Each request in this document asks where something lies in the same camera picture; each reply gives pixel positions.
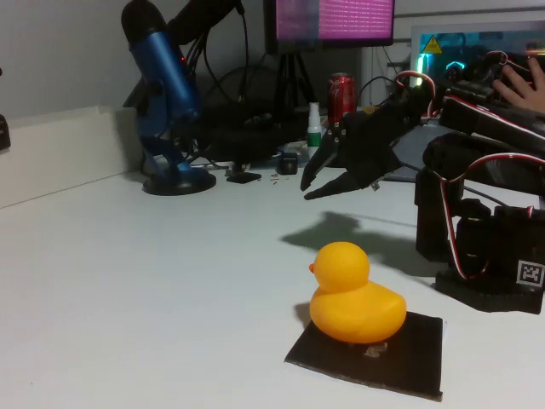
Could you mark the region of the person's hand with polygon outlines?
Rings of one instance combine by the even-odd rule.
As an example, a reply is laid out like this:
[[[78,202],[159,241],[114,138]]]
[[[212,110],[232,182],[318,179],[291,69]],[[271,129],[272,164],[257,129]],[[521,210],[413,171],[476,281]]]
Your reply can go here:
[[[528,84],[511,66],[505,66],[502,69],[502,75],[512,87],[509,88],[501,80],[495,80],[493,88],[499,96],[514,107],[544,113],[544,71],[534,57],[528,58],[528,67],[533,78],[532,85]]]

